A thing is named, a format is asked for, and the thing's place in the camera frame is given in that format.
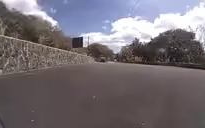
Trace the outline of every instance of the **dark sign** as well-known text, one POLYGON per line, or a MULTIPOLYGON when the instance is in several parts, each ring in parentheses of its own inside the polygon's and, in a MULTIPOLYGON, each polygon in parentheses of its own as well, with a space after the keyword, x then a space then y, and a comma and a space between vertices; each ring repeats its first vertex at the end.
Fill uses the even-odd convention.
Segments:
POLYGON ((72 38, 72 48, 82 48, 83 47, 83 37, 72 38))

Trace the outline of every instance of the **blue sky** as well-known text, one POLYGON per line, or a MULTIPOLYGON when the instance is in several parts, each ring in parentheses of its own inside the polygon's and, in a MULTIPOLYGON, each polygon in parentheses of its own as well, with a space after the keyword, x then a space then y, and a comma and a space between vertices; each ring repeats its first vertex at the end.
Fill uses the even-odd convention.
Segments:
POLYGON ((195 30, 205 24, 205 0, 1 1, 8 8, 58 25, 68 36, 83 36, 85 42, 89 36, 90 43, 107 45, 115 52, 135 37, 149 41, 171 28, 195 30))
POLYGON ((184 13, 186 6, 194 7, 199 0, 41 0, 39 4, 58 21, 67 35, 105 32, 103 21, 115 21, 131 15, 153 21, 161 13, 184 13))

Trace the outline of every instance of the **stone wall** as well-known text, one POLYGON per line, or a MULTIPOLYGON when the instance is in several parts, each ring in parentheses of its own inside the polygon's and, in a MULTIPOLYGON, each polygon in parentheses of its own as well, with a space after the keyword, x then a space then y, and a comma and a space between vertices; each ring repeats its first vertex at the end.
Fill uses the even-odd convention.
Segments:
POLYGON ((85 55, 0 36, 0 75, 91 62, 85 55))

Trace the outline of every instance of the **road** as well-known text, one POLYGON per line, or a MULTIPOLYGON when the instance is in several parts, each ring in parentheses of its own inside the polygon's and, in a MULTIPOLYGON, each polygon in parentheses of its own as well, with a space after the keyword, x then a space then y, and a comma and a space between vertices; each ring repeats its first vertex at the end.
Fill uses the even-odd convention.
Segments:
POLYGON ((0 77, 5 128, 205 128, 205 71, 83 64, 0 77))

